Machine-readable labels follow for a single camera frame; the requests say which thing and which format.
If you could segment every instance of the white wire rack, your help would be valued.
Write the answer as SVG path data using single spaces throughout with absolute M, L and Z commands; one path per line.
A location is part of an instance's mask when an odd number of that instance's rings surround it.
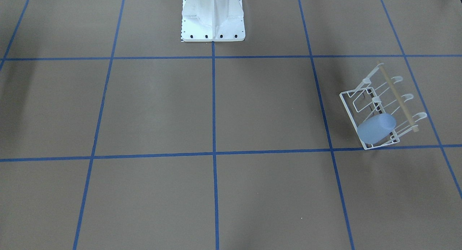
M 386 136 L 375 144 L 367 144 L 360 139 L 365 150 L 399 143 L 400 137 L 406 133 L 409 133 L 411 130 L 417 132 L 419 128 L 416 123 L 427 117 L 425 112 L 416 113 L 414 115 L 409 113 L 405 103 L 413 99 L 414 95 L 400 95 L 396 90 L 395 84 L 402 82 L 403 77 L 397 76 L 390 78 L 383 68 L 383 65 L 384 63 L 378 63 L 355 89 L 340 93 L 343 106 L 356 131 L 358 131 L 358 125 L 365 122 L 365 120 L 368 120 L 376 114 L 386 113 L 386 111 L 391 112 L 389 114 L 397 119 L 404 119 L 403 122 L 391 131 L 389 136 Z M 375 82 L 372 82 L 371 77 L 373 77 L 379 69 L 385 78 L 385 82 L 378 82 L 379 84 L 374 87 Z

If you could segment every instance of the wooden stick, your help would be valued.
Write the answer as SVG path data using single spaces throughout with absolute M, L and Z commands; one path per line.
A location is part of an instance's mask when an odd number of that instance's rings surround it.
M 391 78 L 388 76 L 387 72 L 385 71 L 385 69 L 383 68 L 382 65 L 380 65 L 379 68 L 380 68 L 380 71 L 383 74 L 383 77 L 385 77 L 385 80 L 387 81 L 388 85 L 390 86 L 390 89 L 393 92 L 393 95 L 396 97 L 396 100 L 400 104 L 400 107 L 403 110 L 404 115 L 406 115 L 406 118 L 407 118 L 407 121 L 409 122 L 409 125 L 412 126 L 412 130 L 414 131 L 414 133 L 418 132 L 419 128 L 417 126 L 414 126 L 415 125 L 414 119 L 412 118 L 412 115 L 409 112 L 409 109 L 406 107 L 406 105 L 404 105 L 404 101 L 401 98 L 401 95 L 396 90 L 396 87 L 393 84 L 393 82 L 391 81 Z

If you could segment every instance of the floor tile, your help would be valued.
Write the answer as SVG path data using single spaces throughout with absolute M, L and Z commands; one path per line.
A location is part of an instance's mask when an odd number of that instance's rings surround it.
M 441 142 L 462 143 L 462 112 L 454 109 L 462 103 L 462 58 L 408 59 Z
M 0 248 L 71 249 L 88 161 L 0 163 Z
M 217 56 L 307 55 L 298 0 L 242 0 L 245 40 L 217 42 Z
M 26 0 L 0 0 L 0 56 L 3 57 L 6 48 L 18 24 Z
M 461 54 L 460 0 L 383 0 L 406 54 Z
M 181 40 L 183 0 L 125 0 L 116 56 L 211 56 L 211 44 Z
M 220 249 L 345 249 L 328 152 L 218 156 Z
M 30 0 L 8 57 L 110 56 L 122 0 Z
M 302 0 L 314 55 L 401 54 L 380 0 Z
M 362 79 L 374 69 L 378 60 L 385 63 L 384 67 L 390 76 L 402 76 L 404 78 L 402 82 L 396 84 L 396 88 L 403 95 L 408 93 L 414 95 L 414 99 L 406 102 L 409 111 L 412 114 L 424 112 L 424 107 L 403 58 L 316 58 L 317 76 L 334 148 L 362 146 L 339 94 L 355 89 Z M 375 86 L 377 86 L 376 83 L 385 82 L 380 71 L 371 80 Z M 385 105 L 387 104 L 385 101 L 391 100 L 390 98 L 389 96 L 383 100 Z M 398 124 L 405 121 L 404 113 L 401 111 L 396 112 L 394 116 Z M 428 119 L 421 120 L 418 125 L 419 131 L 417 133 L 410 132 L 402 136 L 401 141 L 396 146 L 437 145 Z
M 108 61 L 6 62 L 0 158 L 91 154 Z
M 116 60 L 97 155 L 212 151 L 210 59 Z
M 459 186 L 462 184 L 462 148 L 444 148 Z
M 462 201 L 439 148 L 335 157 L 357 250 L 460 248 Z
M 328 148 L 310 59 L 218 59 L 217 150 Z
M 78 249 L 214 249 L 211 156 L 96 160 Z

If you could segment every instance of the gray surface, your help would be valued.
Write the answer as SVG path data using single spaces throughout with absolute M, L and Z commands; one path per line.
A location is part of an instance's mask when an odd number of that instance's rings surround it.
M 79 249 L 212 249 L 211 156 L 97 160 Z
M 356 249 L 460 249 L 462 202 L 440 149 L 335 156 Z
M 310 59 L 218 59 L 216 94 L 219 151 L 329 146 Z
M 91 153 L 108 61 L 6 62 L 1 158 Z
M 221 249 L 350 249 L 330 153 L 217 161 Z
M 88 161 L 0 164 L 0 249 L 69 249 Z
M 204 250 L 219 239 L 223 250 L 348 250 L 344 199 L 356 250 L 459 250 L 461 196 L 429 148 L 430 121 L 363 151 L 340 102 L 381 60 L 415 95 L 411 112 L 424 110 L 381 1 L 300 1 L 313 54 L 347 56 L 314 58 L 336 161 L 310 58 L 218 57 L 213 71 L 212 58 L 185 57 L 212 45 L 179 41 L 181 0 L 125 0 L 115 56 L 180 58 L 113 61 L 94 157 L 122 0 L 30 0 L 8 54 L 17 61 L 0 62 L 0 249 Z M 430 55 L 407 59 L 442 144 L 459 146 L 444 150 L 461 184 L 462 5 L 384 3 L 404 52 Z M 24 4 L 0 0 L 1 56 Z M 216 43 L 215 55 L 309 54 L 298 0 L 243 5 L 246 40 Z
M 212 150 L 210 60 L 115 61 L 97 155 Z

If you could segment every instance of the white metal bracket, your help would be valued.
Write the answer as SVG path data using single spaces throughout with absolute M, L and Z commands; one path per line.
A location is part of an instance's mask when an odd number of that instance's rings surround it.
M 243 41 L 242 0 L 183 0 L 181 40 Z

